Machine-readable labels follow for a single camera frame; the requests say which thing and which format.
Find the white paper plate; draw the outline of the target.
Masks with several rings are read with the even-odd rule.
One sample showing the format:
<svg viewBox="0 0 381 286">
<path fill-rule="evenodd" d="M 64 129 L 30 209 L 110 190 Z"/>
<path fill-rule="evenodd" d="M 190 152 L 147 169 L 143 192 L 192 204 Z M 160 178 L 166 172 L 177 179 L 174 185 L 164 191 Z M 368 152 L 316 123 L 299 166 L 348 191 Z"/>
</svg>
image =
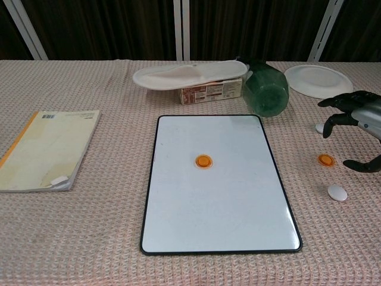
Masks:
<svg viewBox="0 0 381 286">
<path fill-rule="evenodd" d="M 287 69 L 284 75 L 293 90 L 311 98 L 325 100 L 353 92 L 349 78 L 328 67 L 298 65 Z"/>
</svg>

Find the green plastic spray bottle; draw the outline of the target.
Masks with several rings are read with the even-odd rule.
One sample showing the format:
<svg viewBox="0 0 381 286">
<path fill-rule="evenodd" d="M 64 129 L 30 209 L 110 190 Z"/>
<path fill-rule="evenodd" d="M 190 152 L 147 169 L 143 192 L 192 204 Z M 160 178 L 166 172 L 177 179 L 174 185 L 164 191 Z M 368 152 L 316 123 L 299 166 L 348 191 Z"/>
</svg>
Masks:
<svg viewBox="0 0 381 286">
<path fill-rule="evenodd" d="M 289 85 L 278 69 L 259 60 L 236 58 L 248 72 L 243 78 L 242 96 L 248 108 L 261 117 L 278 116 L 287 107 Z"/>
</svg>

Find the dark pleated curtain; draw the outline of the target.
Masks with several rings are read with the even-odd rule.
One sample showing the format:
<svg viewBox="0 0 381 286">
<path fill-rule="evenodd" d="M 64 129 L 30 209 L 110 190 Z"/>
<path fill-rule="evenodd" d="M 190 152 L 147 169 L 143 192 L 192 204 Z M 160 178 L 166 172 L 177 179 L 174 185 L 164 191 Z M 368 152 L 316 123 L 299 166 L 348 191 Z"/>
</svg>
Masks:
<svg viewBox="0 0 381 286">
<path fill-rule="evenodd" d="M 175 60 L 173 0 L 21 0 L 50 60 Z"/>
<path fill-rule="evenodd" d="M 381 0 L 344 0 L 320 61 L 381 62 Z"/>
<path fill-rule="evenodd" d="M 3 0 L 0 0 L 0 60 L 32 60 L 33 57 L 24 43 Z"/>
<path fill-rule="evenodd" d="M 189 0 L 192 60 L 307 61 L 329 0 Z"/>
</svg>

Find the black-framed white magnetic board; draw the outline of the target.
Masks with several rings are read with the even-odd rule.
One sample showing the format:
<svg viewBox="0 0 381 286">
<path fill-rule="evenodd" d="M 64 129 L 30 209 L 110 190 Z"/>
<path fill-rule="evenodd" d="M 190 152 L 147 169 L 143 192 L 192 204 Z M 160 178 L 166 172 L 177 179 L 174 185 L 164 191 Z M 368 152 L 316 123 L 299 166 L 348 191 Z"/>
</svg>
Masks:
<svg viewBox="0 0 381 286">
<path fill-rule="evenodd" d="M 207 154 L 208 169 L 195 165 Z M 147 255 L 297 252 L 302 238 L 261 119 L 158 118 L 140 249 Z"/>
</svg>

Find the beige waffle tablecloth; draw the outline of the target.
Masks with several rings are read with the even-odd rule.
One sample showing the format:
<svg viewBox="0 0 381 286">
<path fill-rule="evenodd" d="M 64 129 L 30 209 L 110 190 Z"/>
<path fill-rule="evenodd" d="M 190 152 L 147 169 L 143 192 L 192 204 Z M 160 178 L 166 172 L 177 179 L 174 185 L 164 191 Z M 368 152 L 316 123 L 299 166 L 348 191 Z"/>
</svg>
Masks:
<svg viewBox="0 0 381 286">
<path fill-rule="evenodd" d="M 314 128 L 335 110 L 290 92 L 287 109 L 263 121 L 303 247 L 297 253 L 146 256 L 139 241 L 158 117 L 245 114 L 240 98 L 181 105 L 176 92 L 133 83 L 149 61 L 0 61 L 0 158 L 35 111 L 99 110 L 101 118 L 72 189 L 0 194 L 4 285 L 378 285 L 381 172 L 346 159 L 381 154 L 352 126 L 324 139 Z M 322 166 L 317 157 L 332 156 Z M 336 201 L 329 185 L 344 188 Z"/>
</svg>

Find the orange round magnet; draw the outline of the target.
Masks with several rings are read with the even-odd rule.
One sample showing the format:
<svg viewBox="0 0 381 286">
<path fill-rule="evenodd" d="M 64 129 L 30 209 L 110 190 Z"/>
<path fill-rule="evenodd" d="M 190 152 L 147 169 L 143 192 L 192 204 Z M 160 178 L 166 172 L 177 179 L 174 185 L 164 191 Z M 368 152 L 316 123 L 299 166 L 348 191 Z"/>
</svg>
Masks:
<svg viewBox="0 0 381 286">
<path fill-rule="evenodd" d="M 200 169 L 208 169 L 213 165 L 213 160 L 207 154 L 200 154 L 195 158 L 195 165 Z"/>
<path fill-rule="evenodd" d="M 328 154 L 318 155 L 317 160 L 322 166 L 326 166 L 326 167 L 332 167 L 336 164 L 335 159 Z"/>
</svg>

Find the white frame post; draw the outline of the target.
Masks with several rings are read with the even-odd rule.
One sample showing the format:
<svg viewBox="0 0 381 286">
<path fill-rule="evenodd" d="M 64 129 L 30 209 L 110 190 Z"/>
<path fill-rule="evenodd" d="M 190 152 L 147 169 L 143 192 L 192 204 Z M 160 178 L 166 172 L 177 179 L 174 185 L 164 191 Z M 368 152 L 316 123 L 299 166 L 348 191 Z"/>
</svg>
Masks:
<svg viewBox="0 0 381 286">
<path fill-rule="evenodd" d="M 48 60 L 21 0 L 2 0 L 34 60 Z"/>
<path fill-rule="evenodd" d="M 190 1 L 173 0 L 174 35 L 177 61 L 191 60 Z"/>
<path fill-rule="evenodd" d="M 328 38 L 345 0 L 329 0 L 314 43 L 308 56 L 308 62 L 319 62 Z"/>
</svg>

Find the white disposable slipper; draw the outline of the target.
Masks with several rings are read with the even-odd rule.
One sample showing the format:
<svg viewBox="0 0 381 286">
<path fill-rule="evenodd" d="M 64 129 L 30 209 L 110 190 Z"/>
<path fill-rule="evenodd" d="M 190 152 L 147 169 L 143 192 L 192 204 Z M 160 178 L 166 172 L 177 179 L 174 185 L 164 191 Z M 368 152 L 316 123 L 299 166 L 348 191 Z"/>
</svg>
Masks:
<svg viewBox="0 0 381 286">
<path fill-rule="evenodd" d="M 247 71 L 246 64 L 237 60 L 152 66 L 135 72 L 133 81 L 147 89 L 167 91 L 234 79 Z"/>
</svg>

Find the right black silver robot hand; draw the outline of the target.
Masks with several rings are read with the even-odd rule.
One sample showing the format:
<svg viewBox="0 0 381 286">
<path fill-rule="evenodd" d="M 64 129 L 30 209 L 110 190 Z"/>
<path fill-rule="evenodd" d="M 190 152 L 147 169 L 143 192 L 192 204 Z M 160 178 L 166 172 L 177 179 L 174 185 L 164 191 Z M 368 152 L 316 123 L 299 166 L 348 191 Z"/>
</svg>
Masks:
<svg viewBox="0 0 381 286">
<path fill-rule="evenodd" d="M 354 91 L 326 98 L 319 107 L 333 107 L 341 111 L 331 115 L 323 126 L 328 138 L 336 125 L 357 126 L 381 143 L 381 95 L 369 91 Z"/>
</svg>

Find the yellow notebook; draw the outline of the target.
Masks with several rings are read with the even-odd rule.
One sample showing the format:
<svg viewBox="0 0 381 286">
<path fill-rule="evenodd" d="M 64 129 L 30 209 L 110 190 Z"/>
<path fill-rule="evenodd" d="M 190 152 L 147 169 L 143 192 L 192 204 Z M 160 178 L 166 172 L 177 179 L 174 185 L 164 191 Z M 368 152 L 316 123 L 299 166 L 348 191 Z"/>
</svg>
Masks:
<svg viewBox="0 0 381 286">
<path fill-rule="evenodd" d="M 68 191 L 101 112 L 37 111 L 0 159 L 0 193 Z"/>
</svg>

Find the printed brown white carton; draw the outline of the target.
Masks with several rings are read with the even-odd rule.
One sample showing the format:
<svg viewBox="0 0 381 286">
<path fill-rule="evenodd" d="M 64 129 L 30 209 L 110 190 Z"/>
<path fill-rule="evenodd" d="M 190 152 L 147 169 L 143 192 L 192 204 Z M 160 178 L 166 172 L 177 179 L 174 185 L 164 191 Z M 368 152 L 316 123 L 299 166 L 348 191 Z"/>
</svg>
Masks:
<svg viewBox="0 0 381 286">
<path fill-rule="evenodd" d="M 181 105 L 220 101 L 241 96 L 242 78 L 209 82 L 179 89 Z"/>
</svg>

